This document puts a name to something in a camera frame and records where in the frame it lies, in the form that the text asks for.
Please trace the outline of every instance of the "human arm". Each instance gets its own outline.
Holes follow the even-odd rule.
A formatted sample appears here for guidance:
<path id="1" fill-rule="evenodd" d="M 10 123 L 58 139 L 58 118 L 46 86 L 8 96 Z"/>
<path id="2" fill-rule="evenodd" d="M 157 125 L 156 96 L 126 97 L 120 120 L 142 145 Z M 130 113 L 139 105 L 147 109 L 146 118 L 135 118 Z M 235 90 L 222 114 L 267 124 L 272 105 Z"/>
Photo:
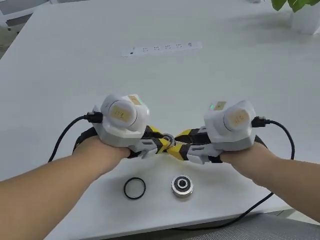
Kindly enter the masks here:
<path id="1" fill-rule="evenodd" d="M 0 182 L 0 239 L 42 240 L 68 214 L 89 185 L 130 154 L 83 141 L 73 155 Z"/>
<path id="2" fill-rule="evenodd" d="M 279 158 L 259 143 L 243 151 L 225 152 L 221 160 L 320 222 L 320 164 Z"/>

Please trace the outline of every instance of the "o-ring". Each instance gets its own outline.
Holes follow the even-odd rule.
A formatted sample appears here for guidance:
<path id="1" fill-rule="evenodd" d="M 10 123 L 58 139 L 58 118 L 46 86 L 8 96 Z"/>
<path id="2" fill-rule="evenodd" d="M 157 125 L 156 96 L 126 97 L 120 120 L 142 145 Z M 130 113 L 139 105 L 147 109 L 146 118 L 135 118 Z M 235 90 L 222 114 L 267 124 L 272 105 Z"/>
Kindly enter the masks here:
<path id="1" fill-rule="evenodd" d="M 139 181 L 141 181 L 142 184 L 143 184 L 143 192 L 141 193 L 141 195 L 139 195 L 139 196 L 137 196 L 137 197 L 131 197 L 131 196 L 128 196 L 128 194 L 127 194 L 127 190 L 126 190 L 127 185 L 128 185 L 128 183 L 131 182 L 132 180 L 139 180 Z M 124 192 L 124 195 L 125 195 L 128 199 L 130 199 L 130 200 L 140 199 L 140 198 L 145 194 L 145 192 L 146 192 L 146 183 L 145 183 L 145 181 L 144 181 L 143 179 L 141 179 L 140 177 L 132 177 L 132 178 L 128 179 L 128 181 L 125 182 L 125 184 L 124 184 L 124 186 L 123 186 L 123 192 Z"/>

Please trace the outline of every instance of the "table surface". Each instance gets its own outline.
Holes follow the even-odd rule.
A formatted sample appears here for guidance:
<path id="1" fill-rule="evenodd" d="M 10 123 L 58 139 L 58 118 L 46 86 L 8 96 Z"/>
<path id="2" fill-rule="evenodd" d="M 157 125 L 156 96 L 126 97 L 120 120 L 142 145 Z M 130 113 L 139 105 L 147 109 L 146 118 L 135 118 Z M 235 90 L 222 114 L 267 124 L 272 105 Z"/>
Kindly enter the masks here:
<path id="1" fill-rule="evenodd" d="M 289 129 L 297 159 L 319 162 L 320 38 L 292 31 L 290 13 L 269 2 L 97 0 L 39 8 L 0 61 L 0 180 L 46 163 L 65 126 L 112 93 L 139 94 L 149 123 L 173 135 L 201 127 L 211 101 L 247 99 L 257 115 Z M 128 47 L 189 41 L 203 48 L 121 57 Z M 72 127 L 57 157 L 69 155 L 89 127 Z M 257 134 L 275 154 L 290 157 L 281 129 Z M 180 174 L 194 183 L 184 201 L 171 192 Z M 123 194 L 131 177 L 147 186 L 136 201 Z M 47 239 L 99 239 L 228 219 L 267 194 L 228 164 L 167 155 L 126 159 L 89 187 Z M 273 196 L 254 211 L 287 208 Z"/>

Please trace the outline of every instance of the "electrical outlet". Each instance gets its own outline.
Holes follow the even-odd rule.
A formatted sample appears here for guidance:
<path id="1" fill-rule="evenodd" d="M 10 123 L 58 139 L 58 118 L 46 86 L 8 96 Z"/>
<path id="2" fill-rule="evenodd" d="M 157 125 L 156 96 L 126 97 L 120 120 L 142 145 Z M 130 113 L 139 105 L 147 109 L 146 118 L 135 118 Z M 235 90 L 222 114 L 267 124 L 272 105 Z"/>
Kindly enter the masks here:
<path id="1" fill-rule="evenodd" d="M 159 53 L 172 53 L 176 51 L 201 49 L 202 44 L 200 42 L 187 42 L 187 43 L 170 43 L 165 45 L 132 47 L 122 50 L 123 57 L 139 56 L 146 54 L 159 54 Z"/>

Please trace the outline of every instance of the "white device housing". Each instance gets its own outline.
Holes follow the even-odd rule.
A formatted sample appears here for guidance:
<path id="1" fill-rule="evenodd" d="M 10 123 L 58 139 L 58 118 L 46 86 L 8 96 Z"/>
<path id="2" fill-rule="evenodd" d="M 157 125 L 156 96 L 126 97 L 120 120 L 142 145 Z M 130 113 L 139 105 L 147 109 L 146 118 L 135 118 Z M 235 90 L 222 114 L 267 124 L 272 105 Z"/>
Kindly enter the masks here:
<path id="1" fill-rule="evenodd" d="M 255 116 L 254 107 L 247 100 L 236 105 L 213 102 L 204 115 L 204 123 L 214 149 L 238 151 L 252 146 L 256 135 L 251 121 Z"/>
<path id="2" fill-rule="evenodd" d="M 102 123 L 93 123 L 101 141 L 114 147 L 133 146 L 145 133 L 150 111 L 137 94 L 116 96 L 111 94 L 105 98 L 100 110 Z"/>

